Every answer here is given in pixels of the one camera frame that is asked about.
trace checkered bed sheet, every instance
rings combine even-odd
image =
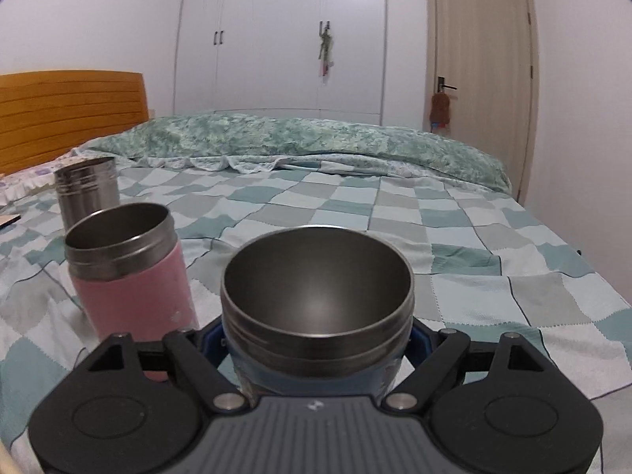
[[[167,205],[182,241],[200,323],[220,313],[219,278],[235,248],[307,224],[389,241],[415,273],[415,315],[473,340],[517,331],[589,398],[606,423],[594,472],[629,472],[632,308],[551,230],[505,194],[438,177],[397,179],[301,170],[255,174],[128,167],[123,203]],[[96,345],[63,253],[54,191],[2,213],[0,437],[39,472],[24,432],[35,405]],[[221,370],[232,376],[230,362]],[[404,364],[402,379],[412,370]]]

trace bed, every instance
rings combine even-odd
[[[158,118],[72,142],[66,158],[116,157],[122,203],[170,207],[202,325],[219,315],[219,273],[247,240],[305,224],[375,234],[410,261],[418,318],[475,340],[522,333],[602,413],[591,472],[632,465],[632,308],[511,198],[492,157],[405,128],[249,115]],[[0,438],[38,472],[28,416],[97,341],[68,276],[54,190],[1,213],[22,219],[0,231]],[[220,369],[235,379],[229,359]]]

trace door frame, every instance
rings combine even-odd
[[[535,146],[536,126],[538,122],[538,99],[540,93],[540,62],[538,50],[538,27],[533,0],[527,0],[531,17],[531,65],[533,66],[533,78],[531,82],[531,105],[529,112],[529,131],[527,135],[527,150],[525,151],[525,164],[522,168],[522,178],[517,190],[517,201],[523,203],[529,189],[531,166],[533,162],[533,147]],[[437,9],[436,0],[428,0],[428,51],[426,64],[426,91],[425,112],[423,128],[430,129],[426,123],[426,116],[430,115],[432,94],[435,91],[436,64],[437,64]]]

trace door handle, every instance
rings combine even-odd
[[[451,85],[446,85],[446,77],[445,76],[437,76],[437,93],[442,93],[443,89],[453,89],[457,91],[456,87],[452,87]]]

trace metal screw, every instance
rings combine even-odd
[[[225,394],[216,395],[213,399],[213,404],[220,410],[237,410],[241,408],[246,400],[241,394],[235,394],[234,392],[226,392]]]
[[[413,394],[397,392],[386,397],[386,404],[395,410],[410,410],[417,404],[417,398]]]

